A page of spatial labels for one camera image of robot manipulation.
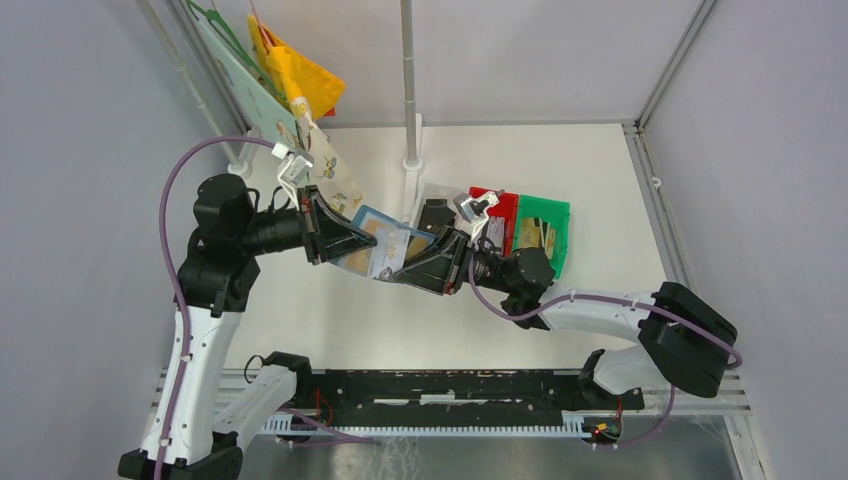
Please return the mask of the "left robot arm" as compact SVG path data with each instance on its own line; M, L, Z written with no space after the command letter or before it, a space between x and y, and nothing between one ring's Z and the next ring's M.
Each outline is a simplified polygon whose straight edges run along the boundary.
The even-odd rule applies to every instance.
M224 362L260 273L258 257L302 249L319 265L377 244L313 185L299 188L289 209L260 210L234 174L205 180L197 195L186 258L168 268L177 309L162 397L142 444L119 461L122 478L237 478L246 449L277 409L302 407L314 394L308 358L274 352L233 402L215 408Z

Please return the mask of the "white magnetic stripe card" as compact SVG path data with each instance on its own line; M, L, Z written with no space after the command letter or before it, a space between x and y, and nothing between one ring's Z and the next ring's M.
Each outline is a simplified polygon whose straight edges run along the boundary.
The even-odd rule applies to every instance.
M404 266L411 231L384 226L377 228L375 237L378 244L370 250L366 276L378 281L392 281L393 274Z

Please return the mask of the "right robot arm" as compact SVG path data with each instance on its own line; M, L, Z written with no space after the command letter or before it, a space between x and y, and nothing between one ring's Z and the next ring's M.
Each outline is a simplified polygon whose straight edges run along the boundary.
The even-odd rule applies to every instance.
M569 288L556 281L540 247L499 255L446 228L388 279L436 295L464 285L476 297L485 289L501 292L499 304L484 300L483 306L523 329L579 330L629 342L596 351L584 364L577 392L591 408L664 385L714 398L724 374L743 363L736 327L688 287L665 281L654 292L622 294Z

